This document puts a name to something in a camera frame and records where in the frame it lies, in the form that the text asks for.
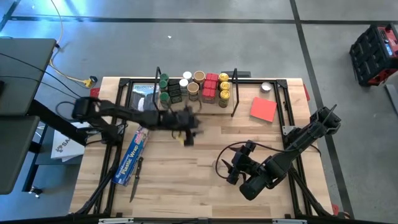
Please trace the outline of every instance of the black desk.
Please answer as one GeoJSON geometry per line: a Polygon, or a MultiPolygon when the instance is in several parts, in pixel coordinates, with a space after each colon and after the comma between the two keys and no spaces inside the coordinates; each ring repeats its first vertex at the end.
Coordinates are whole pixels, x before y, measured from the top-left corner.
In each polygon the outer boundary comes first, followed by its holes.
{"type": "MultiPolygon", "coordinates": [[[[42,70],[47,68],[54,39],[1,39],[0,52],[42,70]]],[[[0,115],[25,115],[34,99],[39,82],[22,78],[1,77],[29,77],[42,80],[43,72],[25,65],[17,60],[0,55],[0,80],[6,83],[0,96],[0,115]]]]}
{"type": "Polygon", "coordinates": [[[0,195],[14,188],[38,124],[38,116],[0,118],[0,195]]]}
{"type": "MultiPolygon", "coordinates": [[[[18,58],[42,70],[47,68],[54,47],[54,39],[0,39],[1,53],[18,58]]],[[[78,134],[76,127],[34,99],[43,75],[42,71],[34,67],[0,55],[0,80],[5,83],[0,95],[0,116],[25,116],[27,114],[38,116],[45,124],[84,145],[86,136],[78,134]],[[18,77],[29,77],[34,80],[18,77]]]]}
{"type": "MultiPolygon", "coordinates": [[[[47,68],[54,47],[54,39],[0,39],[0,53],[42,70],[47,68]]],[[[32,142],[39,120],[74,141],[86,144],[87,135],[77,133],[76,127],[34,99],[43,75],[42,71],[34,67],[0,55],[0,80],[5,82],[0,94],[0,127],[1,131],[6,132],[0,134],[0,159],[8,158],[7,162],[2,162],[3,159],[0,161],[0,195],[12,190],[28,150],[36,155],[22,190],[30,190],[38,168],[37,155],[45,137],[43,134],[40,143],[32,142]]]]}

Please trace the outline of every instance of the cardboard box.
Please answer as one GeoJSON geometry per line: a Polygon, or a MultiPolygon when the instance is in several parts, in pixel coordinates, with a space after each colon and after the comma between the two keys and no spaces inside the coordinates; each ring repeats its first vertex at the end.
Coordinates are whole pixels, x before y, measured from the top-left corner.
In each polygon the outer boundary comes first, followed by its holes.
{"type": "Polygon", "coordinates": [[[149,130],[141,126],[138,127],[122,162],[116,171],[112,181],[116,184],[127,186],[136,167],[138,159],[145,148],[148,140],[149,130]]]}

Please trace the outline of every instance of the gold lid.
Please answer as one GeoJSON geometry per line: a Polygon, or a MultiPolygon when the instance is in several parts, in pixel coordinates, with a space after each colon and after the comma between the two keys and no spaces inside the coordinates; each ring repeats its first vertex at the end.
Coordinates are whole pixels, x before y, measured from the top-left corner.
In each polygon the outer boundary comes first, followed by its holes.
{"type": "Polygon", "coordinates": [[[221,91],[220,98],[223,100],[228,100],[229,99],[229,91],[228,90],[221,91]]]}
{"type": "Polygon", "coordinates": [[[222,90],[229,90],[229,83],[228,83],[228,82],[222,82],[222,83],[220,84],[220,88],[221,88],[222,90]]]}
{"type": "Polygon", "coordinates": [[[199,85],[197,83],[191,82],[188,84],[187,89],[190,93],[195,94],[199,91],[199,85]]]}
{"type": "Polygon", "coordinates": [[[219,79],[221,82],[227,82],[227,81],[228,81],[228,78],[229,78],[229,76],[228,76],[226,73],[221,73],[221,74],[218,76],[218,79],[219,79]]]}
{"type": "Polygon", "coordinates": [[[205,79],[205,73],[203,71],[197,71],[193,74],[193,79],[196,81],[203,81],[205,79]]]}

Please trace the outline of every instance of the red square card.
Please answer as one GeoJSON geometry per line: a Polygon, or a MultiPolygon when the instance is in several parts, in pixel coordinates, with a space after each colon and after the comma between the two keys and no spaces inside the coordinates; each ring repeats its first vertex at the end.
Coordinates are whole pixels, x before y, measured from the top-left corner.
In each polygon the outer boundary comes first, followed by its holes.
{"type": "Polygon", "coordinates": [[[250,115],[266,121],[273,122],[276,103],[263,98],[254,97],[250,115]]]}

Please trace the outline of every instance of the yellow cable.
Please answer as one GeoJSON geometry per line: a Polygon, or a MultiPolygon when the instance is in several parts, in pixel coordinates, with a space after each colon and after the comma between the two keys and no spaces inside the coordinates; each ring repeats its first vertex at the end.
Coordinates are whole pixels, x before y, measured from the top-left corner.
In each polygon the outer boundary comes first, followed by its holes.
{"type": "MultiPolygon", "coordinates": [[[[53,2],[53,0],[51,0],[51,3],[53,4],[55,10],[57,11],[57,14],[58,14],[58,17],[60,18],[60,23],[61,23],[61,34],[60,34],[60,37],[57,40],[57,44],[59,45],[61,40],[62,40],[62,37],[63,37],[63,22],[62,22],[61,14],[58,11],[58,8],[56,7],[56,5],[53,2]]],[[[67,78],[67,79],[73,80],[75,82],[81,82],[81,83],[85,84],[85,86],[81,86],[83,88],[90,88],[90,85],[91,85],[91,80],[90,79],[88,79],[88,80],[80,80],[80,79],[77,79],[77,78],[70,77],[68,75],[65,75],[64,73],[62,73],[60,70],[58,70],[55,67],[55,65],[53,63],[53,60],[54,60],[55,56],[58,54],[58,52],[59,52],[59,50],[57,51],[57,53],[54,54],[54,56],[50,59],[50,62],[49,62],[49,65],[54,69],[54,71],[57,72],[59,75],[67,78]]]]}

